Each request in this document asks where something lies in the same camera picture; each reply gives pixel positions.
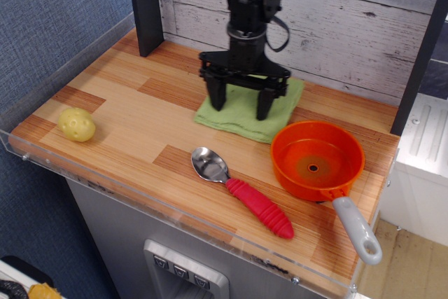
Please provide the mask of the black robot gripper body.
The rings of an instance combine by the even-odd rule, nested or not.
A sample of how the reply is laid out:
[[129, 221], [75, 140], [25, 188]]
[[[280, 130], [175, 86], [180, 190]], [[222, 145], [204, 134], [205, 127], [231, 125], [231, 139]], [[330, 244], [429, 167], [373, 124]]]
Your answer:
[[256, 39], [230, 39], [224, 51], [201, 52], [200, 76], [222, 78], [233, 84], [253, 90], [272, 89], [276, 98], [286, 95], [291, 75], [286, 68], [271, 61], [265, 54], [265, 37]]

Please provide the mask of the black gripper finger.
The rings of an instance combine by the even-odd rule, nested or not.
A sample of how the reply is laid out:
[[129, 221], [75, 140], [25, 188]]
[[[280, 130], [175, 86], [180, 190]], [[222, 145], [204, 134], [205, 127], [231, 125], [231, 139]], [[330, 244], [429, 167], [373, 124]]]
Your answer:
[[258, 120], [265, 120], [267, 118], [267, 115], [276, 98], [277, 94], [272, 89], [264, 89], [259, 92], [257, 113], [256, 113], [256, 118]]
[[226, 101], [227, 83], [222, 78], [215, 76], [206, 76], [205, 81], [211, 105], [215, 110], [220, 111]]

